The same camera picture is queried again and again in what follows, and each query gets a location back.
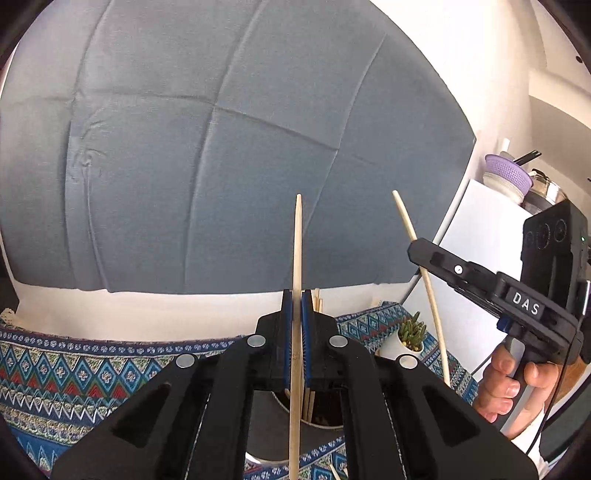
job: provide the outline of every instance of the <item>stainless steel pot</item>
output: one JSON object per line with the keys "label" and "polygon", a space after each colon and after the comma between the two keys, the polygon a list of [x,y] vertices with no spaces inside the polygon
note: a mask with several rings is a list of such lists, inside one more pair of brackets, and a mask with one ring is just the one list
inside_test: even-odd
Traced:
{"label": "stainless steel pot", "polygon": [[543,171],[533,168],[530,177],[534,184],[525,195],[521,206],[532,215],[568,199],[563,189],[550,180]]}

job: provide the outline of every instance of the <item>fingernail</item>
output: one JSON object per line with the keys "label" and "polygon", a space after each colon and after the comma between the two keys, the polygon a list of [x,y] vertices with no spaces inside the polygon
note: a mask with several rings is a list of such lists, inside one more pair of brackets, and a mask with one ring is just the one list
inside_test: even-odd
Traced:
{"label": "fingernail", "polygon": [[503,372],[509,373],[511,371],[512,367],[513,367],[513,362],[511,360],[503,360],[501,362],[501,368],[503,369]]}
{"label": "fingernail", "polygon": [[506,395],[509,398],[513,398],[518,393],[519,393],[519,384],[517,384],[517,385],[511,385],[509,388],[507,388],[507,394]]}
{"label": "fingernail", "polygon": [[503,402],[501,403],[501,413],[503,415],[505,413],[509,413],[512,406],[513,406],[513,402],[511,400],[503,400]]}

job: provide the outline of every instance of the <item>patterned tablecloth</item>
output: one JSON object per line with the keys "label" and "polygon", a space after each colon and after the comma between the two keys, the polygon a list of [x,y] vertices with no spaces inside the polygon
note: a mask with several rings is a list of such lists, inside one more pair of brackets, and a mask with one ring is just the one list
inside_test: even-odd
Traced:
{"label": "patterned tablecloth", "polygon": [[[342,335],[374,353],[409,313],[399,304],[338,317]],[[75,444],[175,356],[217,355],[235,339],[174,343],[101,342],[24,331],[0,323],[0,413],[29,457],[49,474],[57,457]],[[448,353],[452,387],[472,403],[477,383]],[[421,360],[442,376],[440,351],[428,335]],[[343,475],[345,440],[300,457],[300,478],[331,478],[329,463]],[[263,468],[245,461],[247,480],[276,480],[287,466]]]}

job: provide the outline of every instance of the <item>silver screw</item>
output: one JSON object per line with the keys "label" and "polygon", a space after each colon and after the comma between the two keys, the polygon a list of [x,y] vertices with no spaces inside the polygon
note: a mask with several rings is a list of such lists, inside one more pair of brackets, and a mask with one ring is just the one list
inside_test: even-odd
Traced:
{"label": "silver screw", "polygon": [[349,341],[342,335],[333,335],[330,337],[329,343],[336,348],[343,348]]}
{"label": "silver screw", "polygon": [[263,337],[262,335],[251,335],[250,337],[248,337],[248,340],[246,342],[251,347],[257,348],[259,346],[263,346],[266,341],[267,341],[267,339],[265,337]]}
{"label": "silver screw", "polygon": [[195,363],[195,357],[190,353],[184,353],[177,357],[177,367],[189,368]]}
{"label": "silver screw", "polygon": [[412,355],[403,355],[400,357],[400,366],[412,370],[418,365],[417,358]]}

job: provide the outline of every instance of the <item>white sleeve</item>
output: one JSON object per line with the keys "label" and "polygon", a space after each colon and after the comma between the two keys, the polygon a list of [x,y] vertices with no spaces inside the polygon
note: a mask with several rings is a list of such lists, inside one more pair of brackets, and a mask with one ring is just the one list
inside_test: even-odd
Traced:
{"label": "white sleeve", "polygon": [[[531,422],[530,426],[528,426],[521,433],[521,435],[518,435],[512,440],[513,444],[517,448],[519,448],[519,450],[521,450],[522,452],[527,451],[527,449],[531,445],[531,442],[534,440],[535,434],[538,433],[538,429],[540,428],[540,424],[542,423],[543,418],[544,410],[542,409],[542,411],[535,418],[535,420]],[[550,469],[548,468],[548,462],[546,462],[540,455],[540,437],[538,437],[538,439],[535,441],[535,445],[531,449],[529,457],[538,469],[538,474],[540,478],[544,478],[544,476],[550,471]]]}

